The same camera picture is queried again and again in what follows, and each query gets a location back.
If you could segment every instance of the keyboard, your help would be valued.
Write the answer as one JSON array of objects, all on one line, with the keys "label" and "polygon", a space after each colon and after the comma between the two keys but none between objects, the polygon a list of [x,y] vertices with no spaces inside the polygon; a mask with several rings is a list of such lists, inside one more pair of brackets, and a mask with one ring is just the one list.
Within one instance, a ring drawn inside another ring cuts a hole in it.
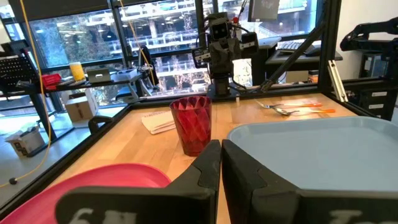
[{"label": "keyboard", "polygon": [[[279,51],[284,52],[284,53],[294,53],[299,47],[301,43],[295,43],[295,42],[290,42],[286,44],[282,44],[280,48],[278,48]],[[314,49],[314,46],[310,46],[306,52],[310,52]]]}]

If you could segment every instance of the wooden table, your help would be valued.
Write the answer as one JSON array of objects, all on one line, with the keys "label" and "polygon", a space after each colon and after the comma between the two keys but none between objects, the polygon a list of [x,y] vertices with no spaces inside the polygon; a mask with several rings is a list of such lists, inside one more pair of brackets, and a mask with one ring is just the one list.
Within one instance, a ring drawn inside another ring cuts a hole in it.
[{"label": "wooden table", "polygon": [[[226,139],[235,127],[248,123],[290,121],[298,119],[356,116],[322,94],[264,98],[259,101],[274,105],[278,103],[322,103],[322,109],[335,109],[336,113],[282,116],[273,110],[261,108],[254,100],[214,103],[212,111],[212,139]],[[52,184],[59,183],[86,170],[117,163],[142,163],[154,166],[171,180],[176,179],[195,159],[186,156],[178,140],[176,129],[151,135],[142,125],[141,117],[154,111],[166,111],[168,107],[133,110],[103,136],[91,149]],[[230,223],[223,183],[220,185],[217,223]]]}]

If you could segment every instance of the red object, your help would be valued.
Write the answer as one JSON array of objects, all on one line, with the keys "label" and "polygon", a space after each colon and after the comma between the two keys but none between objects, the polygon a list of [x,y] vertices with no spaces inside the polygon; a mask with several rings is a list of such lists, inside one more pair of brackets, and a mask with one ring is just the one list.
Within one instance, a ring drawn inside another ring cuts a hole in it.
[{"label": "red object", "polygon": [[44,190],[15,209],[0,224],[56,224],[55,205],[69,190],[82,186],[166,187],[170,179],[144,164],[116,164],[92,169]]},{"label": "red object", "polygon": [[232,21],[233,21],[235,24],[238,24],[239,18],[238,18],[238,17],[234,17],[234,18],[232,19]]},{"label": "red object", "polygon": [[211,100],[205,96],[181,98],[170,104],[184,153],[199,155],[211,139]]},{"label": "red object", "polygon": [[42,75],[42,78],[43,78],[43,84],[45,87],[57,84],[61,81],[61,76],[58,73],[52,74],[52,75]]}]

